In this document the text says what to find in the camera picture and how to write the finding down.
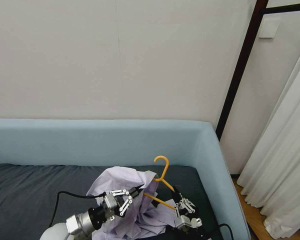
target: black cable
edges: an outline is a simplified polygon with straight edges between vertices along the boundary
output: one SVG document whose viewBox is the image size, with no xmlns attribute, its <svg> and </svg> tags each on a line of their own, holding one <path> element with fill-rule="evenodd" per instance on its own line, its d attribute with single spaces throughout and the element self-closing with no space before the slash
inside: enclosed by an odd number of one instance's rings
<svg viewBox="0 0 300 240">
<path fill-rule="evenodd" d="M 212 230 L 211 232 L 209 232 L 210 233 L 210 236 L 215 232 L 215 231 L 217 231 L 217 230 L 219 230 L 220 228 L 222 228 L 222 227 L 227 227 L 228 229 L 229 229 L 229 232 L 230 232 L 230 235 L 231 235 L 231 240 L 235 240 L 234 239 L 234 234 L 233 234 L 233 232 L 232 232 L 232 230 L 231 230 L 231 227 L 228 225 L 228 224 L 226 224 L 226 223 L 222 223 L 222 224 L 220 224 L 220 225 L 218 225 L 218 227 L 216 227 L 214 230 Z"/>
<path fill-rule="evenodd" d="M 60 192 L 58 192 L 58 194 L 56 195 L 56 201 L 55 201 L 53 215 L 52 215 L 51 222 L 50 222 L 48 228 L 50 228 L 52 226 L 52 223 L 54 222 L 54 219 L 55 219 L 55 216 L 56 216 L 56 212 L 57 212 L 57 209 L 58 209 L 58 203 L 59 203 L 59 196 L 60 196 L 60 194 L 67 194 L 67 195 L 70 195 L 72 197 L 76 197 L 76 198 L 80 198 L 80 199 L 95 199 L 95 198 L 99 198 L 99 197 L 104 197 L 105 196 L 105 193 L 101 193 L 98 196 L 85 196 L 85 195 L 78 195 L 78 194 L 75 194 L 75 193 L 72 193 L 72 192 L 68 192 L 68 191 L 60 191 Z"/>
</svg>

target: plastic hanger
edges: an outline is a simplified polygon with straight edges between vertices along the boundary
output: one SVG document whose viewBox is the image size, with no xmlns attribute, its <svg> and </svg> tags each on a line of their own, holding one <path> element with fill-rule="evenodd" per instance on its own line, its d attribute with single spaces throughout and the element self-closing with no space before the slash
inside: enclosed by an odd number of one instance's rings
<svg viewBox="0 0 300 240">
<path fill-rule="evenodd" d="M 163 159 L 163 160 L 165 160 L 165 167 L 164 167 L 164 170 L 163 170 L 163 172 L 162 172 L 162 174 L 161 174 L 161 177 L 159 177 L 159 178 L 154 178 L 153 181 L 156 181 L 156 182 L 163 182 L 168 188 L 170 188 L 172 191 L 175 191 L 174 188 L 173 188 L 173 187 L 172 187 L 172 186 L 164 179 L 164 177 L 165 177 L 165 175 L 166 175 L 166 172 L 167 172 L 167 170 L 168 170 L 168 167 L 169 167 L 169 160 L 168 160 L 168 158 L 166 158 L 165 156 L 160 155 L 160 156 L 157 156 L 157 157 L 154 159 L 154 162 L 156 163 L 158 159 Z M 143 195 L 146 196 L 146 197 L 148 197 L 148 198 L 151 198 L 151 199 L 155 200 L 155 201 L 158 202 L 158 203 L 161 203 L 161 204 L 167 206 L 168 208 L 171 208 L 171 209 L 175 210 L 175 207 L 174 207 L 174 206 L 172 206 L 172 205 L 170 205 L 170 204 L 168 204 L 168 203 L 162 201 L 162 200 L 159 199 L 159 198 L 156 198 L 155 196 L 150 195 L 149 193 L 144 192 Z"/>
</svg>

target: light purple garment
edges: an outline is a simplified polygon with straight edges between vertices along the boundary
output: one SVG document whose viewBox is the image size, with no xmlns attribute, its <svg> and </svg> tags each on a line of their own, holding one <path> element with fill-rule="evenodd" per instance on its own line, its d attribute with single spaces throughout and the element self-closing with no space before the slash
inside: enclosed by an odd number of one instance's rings
<svg viewBox="0 0 300 240">
<path fill-rule="evenodd" d="M 87 195 L 99 195 L 111 190 L 126 189 L 143 185 L 144 192 L 156 196 L 158 187 L 152 171 L 137 171 L 133 168 L 115 166 L 106 169 L 91 185 Z M 124 217 L 115 216 L 113 221 L 107 221 L 98 231 L 92 233 L 92 240 L 134 240 L 162 234 L 166 225 L 175 226 L 175 211 L 159 204 L 154 207 L 152 199 L 143 196 L 143 191 L 133 199 Z M 171 199 L 167 201 L 174 206 Z"/>
</svg>

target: white wall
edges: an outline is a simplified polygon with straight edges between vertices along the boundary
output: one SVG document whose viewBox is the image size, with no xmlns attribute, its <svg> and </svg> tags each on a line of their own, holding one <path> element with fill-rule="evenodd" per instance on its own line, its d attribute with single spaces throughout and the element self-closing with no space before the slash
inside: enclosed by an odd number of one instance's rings
<svg viewBox="0 0 300 240">
<path fill-rule="evenodd" d="M 300 3 L 270 0 L 268 7 Z M 240 173 L 300 55 L 300 12 L 271 14 L 281 18 L 275 38 L 257 38 L 236 94 L 221 148 L 231 173 Z"/>
<path fill-rule="evenodd" d="M 0 118 L 216 126 L 255 0 L 0 0 Z"/>
</svg>

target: light blue bed frame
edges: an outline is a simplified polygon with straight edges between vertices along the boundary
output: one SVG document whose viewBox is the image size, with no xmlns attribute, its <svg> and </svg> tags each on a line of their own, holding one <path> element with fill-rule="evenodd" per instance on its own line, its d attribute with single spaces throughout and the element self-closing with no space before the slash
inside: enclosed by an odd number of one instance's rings
<svg viewBox="0 0 300 240">
<path fill-rule="evenodd" d="M 167 156 L 171 165 L 196 168 L 218 223 L 229 224 L 235 240 L 250 240 L 209 122 L 0 119 L 0 164 L 144 166 L 153 165 L 157 155 Z M 226 228 L 221 232 L 231 239 Z"/>
</svg>

